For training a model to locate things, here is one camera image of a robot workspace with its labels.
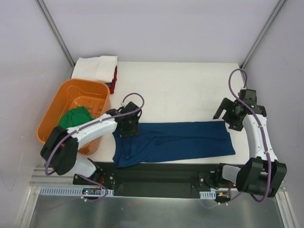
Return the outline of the blue t shirt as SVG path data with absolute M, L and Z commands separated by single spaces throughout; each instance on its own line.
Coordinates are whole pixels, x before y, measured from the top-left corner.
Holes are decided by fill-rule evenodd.
M 114 132 L 117 168 L 236 153 L 224 122 L 140 123 L 139 130 L 132 137 Z

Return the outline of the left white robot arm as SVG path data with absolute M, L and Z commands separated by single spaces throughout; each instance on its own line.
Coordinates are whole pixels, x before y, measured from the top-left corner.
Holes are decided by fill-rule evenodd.
M 72 172 L 91 185 L 97 184 L 102 170 L 94 161 L 80 155 L 80 149 L 105 134 L 118 132 L 122 137 L 138 136 L 141 114 L 142 108 L 129 102 L 85 124 L 70 128 L 55 127 L 40 152 L 46 161 L 45 174 Z

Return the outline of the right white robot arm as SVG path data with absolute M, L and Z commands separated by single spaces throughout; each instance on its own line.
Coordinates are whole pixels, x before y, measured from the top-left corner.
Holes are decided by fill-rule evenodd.
M 236 185 L 239 192 L 254 199 L 273 198 L 287 174 L 287 166 L 278 161 L 267 132 L 266 109 L 257 104 L 256 91 L 242 89 L 236 100 L 224 98 L 213 118 L 222 118 L 229 129 L 245 130 L 249 147 L 249 160 L 242 166 L 221 163 L 214 175 L 214 183 L 225 187 Z

